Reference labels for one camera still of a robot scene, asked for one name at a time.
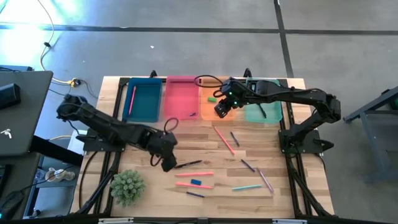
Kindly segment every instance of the orange tray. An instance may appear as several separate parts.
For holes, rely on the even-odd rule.
[[[227,80],[229,77],[217,77],[221,81]],[[201,84],[204,86],[215,86],[221,84],[219,81],[215,80],[214,78],[201,78]],[[200,88],[200,114],[201,118],[205,121],[232,121],[235,117],[235,110],[230,110],[228,114],[224,118],[220,118],[214,107],[217,103],[225,98],[225,96],[217,98],[217,103],[209,102],[207,98],[214,97],[213,93],[220,88]]]

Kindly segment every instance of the blue tray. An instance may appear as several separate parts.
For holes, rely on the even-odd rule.
[[[132,92],[136,87],[129,114]],[[124,103],[123,119],[132,122],[157,122],[162,97],[162,80],[159,78],[130,78]]]

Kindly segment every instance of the teal tray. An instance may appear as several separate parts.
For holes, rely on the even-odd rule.
[[[258,80],[267,80],[279,85],[278,80],[261,78],[247,79],[246,84],[248,84],[250,81]],[[280,107],[280,101],[276,101],[273,103],[261,103],[260,106],[266,112],[267,118],[264,118],[264,115],[262,115],[262,112],[258,105],[247,105],[244,107],[244,119],[249,122],[267,124],[278,123],[282,119],[282,109]]]
[[[136,87],[129,114],[132,92]],[[162,98],[160,78],[131,78],[123,108],[123,119],[131,122],[157,122]]]

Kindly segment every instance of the pink tray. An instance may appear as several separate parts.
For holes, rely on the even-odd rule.
[[[167,77],[164,116],[180,120],[197,119],[199,116],[199,86],[194,77]]]

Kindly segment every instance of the green eraser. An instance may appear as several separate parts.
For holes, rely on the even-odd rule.
[[[214,98],[214,97],[209,97],[209,98],[207,98],[207,101],[209,101],[209,102],[217,102],[217,99],[216,98]]]

